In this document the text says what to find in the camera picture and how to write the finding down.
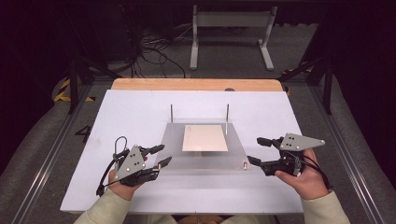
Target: white tabletop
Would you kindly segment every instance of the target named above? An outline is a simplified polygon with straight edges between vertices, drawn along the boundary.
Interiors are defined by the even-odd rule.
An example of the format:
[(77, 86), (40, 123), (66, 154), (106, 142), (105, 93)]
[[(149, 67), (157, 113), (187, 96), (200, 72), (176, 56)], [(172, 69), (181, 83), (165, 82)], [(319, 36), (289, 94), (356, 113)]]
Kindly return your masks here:
[[(170, 122), (170, 105), (175, 122), (225, 120), (229, 105), (229, 122), (246, 154), (263, 161), (278, 160), (279, 154), (274, 147), (259, 146), (257, 137), (301, 134), (283, 91), (107, 91), (61, 210), (85, 211), (98, 199), (95, 192), (118, 137), (127, 137), (128, 147), (159, 145)], [(147, 167), (153, 165), (155, 157), (148, 157)], [(294, 189), (249, 165), (246, 171), (164, 168), (157, 180), (135, 193), (130, 212), (289, 214), (302, 213), (303, 209)]]

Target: metal rail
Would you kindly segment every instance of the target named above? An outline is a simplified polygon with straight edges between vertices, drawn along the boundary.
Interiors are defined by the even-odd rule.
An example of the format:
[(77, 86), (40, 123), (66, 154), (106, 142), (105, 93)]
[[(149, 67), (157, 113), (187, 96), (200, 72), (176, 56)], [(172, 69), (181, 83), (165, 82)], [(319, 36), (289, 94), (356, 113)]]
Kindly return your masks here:
[(309, 87), (309, 90), (311, 91), (311, 94), (314, 97), (315, 103), (318, 105), (318, 108), (320, 109), (320, 113), (322, 114), (327, 125), (329, 126), (330, 131), (332, 132), (332, 136), (334, 137), (335, 144), (337, 145), (336, 150), (340, 156), (342, 163), (346, 168), (346, 172), (349, 175), (350, 181), (352, 182), (352, 185), (356, 190), (359, 199), (361, 200), (361, 204), (367, 214), (367, 217), (370, 219), (371, 223), (385, 224), (386, 222), (379, 213), (379, 210), (375, 205), (374, 199), (367, 188), (366, 181), (364, 180), (361, 171), (353, 161), (352, 156), (350, 155), (349, 150), (347, 148), (347, 144), (344, 141), (334, 119), (332, 118), (331, 115), (328, 115), (326, 109), (323, 107), (322, 104), (323, 99), (318, 87)]
[[(78, 97), (79, 102), (84, 102), (84, 99), (88, 96), (90, 89), (90, 85), (84, 85), (82, 87), (82, 91), (80, 93), (80, 96)], [(62, 151), (64, 140), (69, 133), (70, 127), (72, 126), (73, 121), (78, 114), (78, 111), (81, 109), (81, 106), (82, 104), (78, 104), (75, 111), (72, 114), (67, 115), (64, 124), (62, 125), (62, 128), (59, 131), (55, 142), (53, 143), (49, 151), (47, 158), (41, 165), (41, 168), (35, 176), (35, 180), (33, 181), (32, 186), (27, 192), (23, 202), (21, 203), (20, 208), (18, 209), (17, 214), (15, 215), (11, 223), (25, 223), (27, 221), (27, 218), (30, 216), (33, 207), (50, 176), (52, 168), (55, 165), (55, 162), (57, 161)]]

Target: tape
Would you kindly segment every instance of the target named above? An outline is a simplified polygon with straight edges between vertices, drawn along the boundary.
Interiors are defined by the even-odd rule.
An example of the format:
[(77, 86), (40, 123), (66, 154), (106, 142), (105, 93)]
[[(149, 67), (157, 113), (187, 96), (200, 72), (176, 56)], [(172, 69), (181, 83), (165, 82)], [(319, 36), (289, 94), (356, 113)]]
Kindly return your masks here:
[[(54, 102), (58, 101), (66, 101), (66, 102), (71, 102), (72, 98), (69, 96), (64, 96), (64, 92), (66, 91), (67, 87), (70, 85), (70, 78), (67, 78), (64, 81), (64, 84), (62, 84), (62, 87), (59, 89), (58, 94), (56, 94), (55, 98), (53, 99)], [(96, 100), (96, 97), (94, 96), (88, 96), (87, 99), (85, 99), (86, 102), (94, 102)]]

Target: human hand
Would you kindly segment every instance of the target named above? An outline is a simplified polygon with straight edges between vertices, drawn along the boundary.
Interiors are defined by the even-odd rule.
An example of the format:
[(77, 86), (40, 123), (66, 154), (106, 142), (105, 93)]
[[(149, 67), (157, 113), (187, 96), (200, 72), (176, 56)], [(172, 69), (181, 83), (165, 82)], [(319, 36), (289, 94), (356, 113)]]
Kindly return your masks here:
[[(304, 155), (318, 163), (314, 150), (311, 148), (305, 150)], [(313, 162), (308, 159), (305, 159), (305, 162), (313, 164)], [(305, 200), (320, 198), (329, 193), (321, 174), (309, 166), (305, 166), (304, 171), (300, 176), (289, 175), (282, 171), (276, 171), (275, 175), (286, 184), (292, 186)]]
[[(116, 176), (116, 171), (111, 170), (108, 173), (108, 183), (113, 183), (116, 181), (114, 177)], [(134, 196), (134, 192), (142, 185), (137, 185), (134, 187), (129, 187), (126, 185), (122, 185), (120, 181), (114, 182), (108, 186), (113, 192), (119, 195), (121, 198), (125, 199), (126, 201), (131, 201), (132, 197)]]

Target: sleeve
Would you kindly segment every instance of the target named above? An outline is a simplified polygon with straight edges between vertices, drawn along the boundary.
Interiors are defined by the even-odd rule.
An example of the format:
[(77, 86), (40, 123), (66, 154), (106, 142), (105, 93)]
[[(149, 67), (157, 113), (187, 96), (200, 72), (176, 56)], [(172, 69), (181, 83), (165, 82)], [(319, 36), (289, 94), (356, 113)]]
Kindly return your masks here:
[(105, 194), (76, 220), (75, 224), (121, 224), (130, 205), (131, 201), (126, 201), (111, 189), (107, 189)]
[(303, 200), (305, 224), (348, 224), (349, 219), (344, 213), (337, 196), (333, 191), (326, 196), (314, 200)]

